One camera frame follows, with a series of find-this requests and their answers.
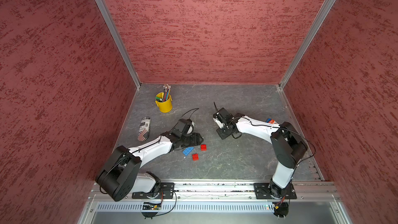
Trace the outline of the light blue long lego brick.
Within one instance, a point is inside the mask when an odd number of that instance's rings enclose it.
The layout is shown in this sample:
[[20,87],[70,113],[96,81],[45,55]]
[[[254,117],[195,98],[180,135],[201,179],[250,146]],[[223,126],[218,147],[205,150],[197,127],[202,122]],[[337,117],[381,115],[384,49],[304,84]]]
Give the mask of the light blue long lego brick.
[[193,150],[194,147],[187,147],[182,151],[182,153],[184,154],[184,156],[188,156]]

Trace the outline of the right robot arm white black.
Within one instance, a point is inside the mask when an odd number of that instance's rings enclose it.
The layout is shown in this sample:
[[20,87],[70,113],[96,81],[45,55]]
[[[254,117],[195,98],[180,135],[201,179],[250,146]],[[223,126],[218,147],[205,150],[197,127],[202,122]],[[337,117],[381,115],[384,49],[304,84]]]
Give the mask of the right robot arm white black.
[[308,150],[303,137],[288,122],[274,124],[248,116],[221,113],[213,114],[213,120],[223,140],[234,134],[250,134],[272,144],[278,165],[269,182],[268,192],[274,199],[283,198],[288,193],[298,164]]

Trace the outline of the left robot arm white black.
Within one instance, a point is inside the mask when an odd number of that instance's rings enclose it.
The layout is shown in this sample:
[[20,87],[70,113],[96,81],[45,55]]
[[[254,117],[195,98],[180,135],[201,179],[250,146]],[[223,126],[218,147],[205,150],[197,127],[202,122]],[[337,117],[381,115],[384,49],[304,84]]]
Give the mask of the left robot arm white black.
[[149,172],[140,173],[141,167],[177,148],[199,146],[203,141],[203,137],[196,132],[180,137],[165,132],[138,147],[119,146],[100,169],[95,182],[114,201],[120,201],[136,192],[149,193],[159,179]]

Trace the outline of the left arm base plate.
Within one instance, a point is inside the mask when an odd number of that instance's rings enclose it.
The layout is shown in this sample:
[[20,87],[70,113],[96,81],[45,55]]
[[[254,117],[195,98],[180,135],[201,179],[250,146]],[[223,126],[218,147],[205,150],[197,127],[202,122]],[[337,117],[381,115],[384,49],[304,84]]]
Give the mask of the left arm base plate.
[[173,199],[174,183],[155,183],[149,192],[133,192],[132,199],[142,200],[164,200]]

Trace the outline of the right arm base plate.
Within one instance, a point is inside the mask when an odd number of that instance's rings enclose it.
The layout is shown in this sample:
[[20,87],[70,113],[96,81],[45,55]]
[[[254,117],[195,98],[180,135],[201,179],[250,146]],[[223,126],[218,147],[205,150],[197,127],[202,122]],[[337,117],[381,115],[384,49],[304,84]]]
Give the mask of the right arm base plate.
[[297,195],[292,183],[286,188],[280,188],[274,183],[254,183],[254,192],[258,200],[296,200]]

